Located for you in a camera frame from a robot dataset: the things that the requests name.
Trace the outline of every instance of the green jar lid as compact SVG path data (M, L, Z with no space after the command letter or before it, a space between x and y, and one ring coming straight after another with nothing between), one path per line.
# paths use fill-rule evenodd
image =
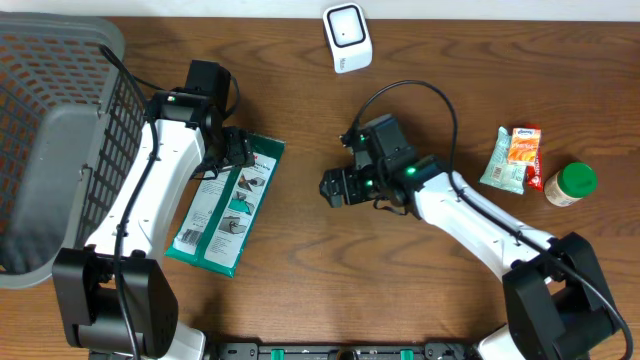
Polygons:
M572 163L558 174L558 186L573 198L583 198L598 187L598 177L589 165Z

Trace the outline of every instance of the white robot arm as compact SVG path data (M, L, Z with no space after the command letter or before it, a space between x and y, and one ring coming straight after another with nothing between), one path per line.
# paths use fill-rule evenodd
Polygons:
M142 187L129 216L128 236L123 242L123 256L134 251L143 251L147 259L154 259L162 266L164 244L169 225L180 197L191 174L200 165L205 155L204 140L200 129L189 129L184 123L172 120L157 120L146 124L138 155L129 171L118 197L98 229L91 234L85 246L94 247L102 255L113 255L116 228L133 189L147 165L153 146L151 126L158 131L159 149L157 161ZM178 322L171 346L162 360L199 360L205 350L206 337L202 331L189 328Z
M622 322L585 239L570 234L558 240L513 218L436 157L419 159L394 116L360 126L362 111L341 137L354 164L326 171L320 193L332 207L343 199L348 205L373 201L376 209L411 213L451 235L503 282L509 326L475 344L465 358L577 359L619 329ZM381 207L385 200L393 207ZM579 281L579 273L590 280ZM549 282L565 279L563 290L549 293Z

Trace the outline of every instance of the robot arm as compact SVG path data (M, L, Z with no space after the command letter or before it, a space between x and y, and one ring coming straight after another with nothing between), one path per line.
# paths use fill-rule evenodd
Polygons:
M469 359L577 359L618 330L600 299L538 251L587 275L613 304L585 239L570 234L557 240L527 226L479 195L460 174L449 173L436 157L418 159L392 115L347 132L342 141L353 152L354 165L325 172L320 193L332 207L342 200L348 205L374 201L376 209L411 213L450 234L503 282L509 326L477 343ZM380 207L383 200L395 208ZM514 233L539 249L519 242ZM548 282L565 279L563 290L549 293Z
M153 161L129 213L122 243L124 299L142 356L202 358L205 336L178 322L177 299L161 261L171 219L192 174L254 164L247 133L222 127L229 115L225 112L229 87L228 71L216 63L193 61L184 88L159 91L147 106L147 116L155 120L143 127L136 159L109 213L85 249L61 249L54 261L53 281L71 346L102 354L131 353L120 299L115 289L101 284L114 275L118 227L144 169ZM152 126L158 148L150 159Z
M549 240L554 237L544 231L536 230L516 220L504 210L478 194L458 174L453 178L467 197L475 204L491 212L513 229L522 231L542 248L549 248ZM451 188L446 173L441 173L424 183L424 187L415 195L418 214L427 223L447 232L464 245L473 255L482 261L502 280L502 276L512 269L516 261L527 262L538 256L538 252L518 243L511 235L502 230L484 216L472 209L466 202L460 201Z

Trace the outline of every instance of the snack packet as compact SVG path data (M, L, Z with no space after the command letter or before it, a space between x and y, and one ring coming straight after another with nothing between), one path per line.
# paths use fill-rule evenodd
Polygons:
M510 146L511 136L509 136L507 129L500 127L496 147L493 149L484 175L480 178L480 183L522 195L524 193L522 182L526 166L507 164Z
M528 129L538 129L539 125L525 124ZM543 191L544 185L542 184L542 166L540 165L540 146L538 146L538 153L536 155L536 161L533 166L527 166L527 186L538 191Z
M540 170L540 153L536 156L533 166L527 166L527 186L538 191L543 191L542 171Z
M540 129L513 129L507 163L509 165L534 166L541 135Z

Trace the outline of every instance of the orange snack packet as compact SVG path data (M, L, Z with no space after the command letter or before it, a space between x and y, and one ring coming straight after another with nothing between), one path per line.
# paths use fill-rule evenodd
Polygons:
M539 129L513 129L507 164L534 166L541 136Z

